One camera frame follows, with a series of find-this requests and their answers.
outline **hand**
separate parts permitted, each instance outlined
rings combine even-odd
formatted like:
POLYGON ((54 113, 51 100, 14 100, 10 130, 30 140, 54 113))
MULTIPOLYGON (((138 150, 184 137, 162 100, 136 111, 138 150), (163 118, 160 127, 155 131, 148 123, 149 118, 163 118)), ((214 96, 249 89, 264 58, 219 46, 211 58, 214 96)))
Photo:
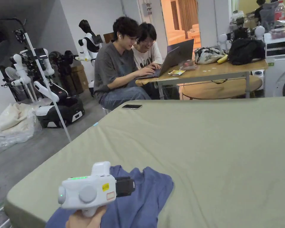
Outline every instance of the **hand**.
POLYGON ((137 77, 145 76, 145 75, 152 75, 155 71, 149 67, 144 67, 137 71, 137 77))
POLYGON ((83 216, 82 211, 77 211, 69 217, 66 228, 99 228, 102 216, 106 212, 106 207, 98 207, 95 215, 91 218, 83 216))
POLYGON ((151 68, 151 69, 161 69, 161 66, 157 63, 151 63, 147 65, 146 67, 151 68))

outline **black backpack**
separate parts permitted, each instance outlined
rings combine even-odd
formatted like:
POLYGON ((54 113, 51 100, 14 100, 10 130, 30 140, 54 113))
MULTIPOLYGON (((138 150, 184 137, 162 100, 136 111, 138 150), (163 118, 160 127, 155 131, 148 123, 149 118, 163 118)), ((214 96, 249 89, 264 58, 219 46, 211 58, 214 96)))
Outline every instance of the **black backpack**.
POLYGON ((265 44, 261 40, 237 39, 228 54, 232 65, 244 65, 251 63, 253 59, 265 59, 265 44))

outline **white handheld device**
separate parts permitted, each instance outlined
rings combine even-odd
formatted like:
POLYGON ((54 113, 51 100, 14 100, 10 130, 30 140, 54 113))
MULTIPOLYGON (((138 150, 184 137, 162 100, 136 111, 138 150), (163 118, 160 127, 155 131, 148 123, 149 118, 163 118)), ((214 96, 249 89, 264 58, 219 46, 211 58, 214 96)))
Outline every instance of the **white handheld device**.
POLYGON ((113 202, 116 197, 131 195, 135 182, 130 177, 110 175, 110 162, 93 165, 91 176, 68 178, 58 189, 58 203, 64 209, 82 210, 92 217, 97 208, 113 202))

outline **jeans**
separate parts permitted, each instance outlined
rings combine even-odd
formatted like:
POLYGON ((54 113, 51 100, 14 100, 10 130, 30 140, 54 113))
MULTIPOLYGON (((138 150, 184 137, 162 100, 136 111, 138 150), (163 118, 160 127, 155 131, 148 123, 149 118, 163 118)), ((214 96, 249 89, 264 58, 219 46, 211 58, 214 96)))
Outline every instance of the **jeans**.
POLYGON ((108 110, 114 110, 119 105, 134 100, 151 100, 146 91, 137 86, 115 89, 104 95, 99 103, 108 110))

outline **washing machine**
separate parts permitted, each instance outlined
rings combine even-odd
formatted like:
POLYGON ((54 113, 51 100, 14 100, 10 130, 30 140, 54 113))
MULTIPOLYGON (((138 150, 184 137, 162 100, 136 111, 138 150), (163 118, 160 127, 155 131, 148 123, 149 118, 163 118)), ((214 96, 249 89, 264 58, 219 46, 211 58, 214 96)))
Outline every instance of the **washing machine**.
POLYGON ((285 96, 285 38, 272 39, 264 34, 266 61, 269 68, 265 71, 265 97, 285 96))

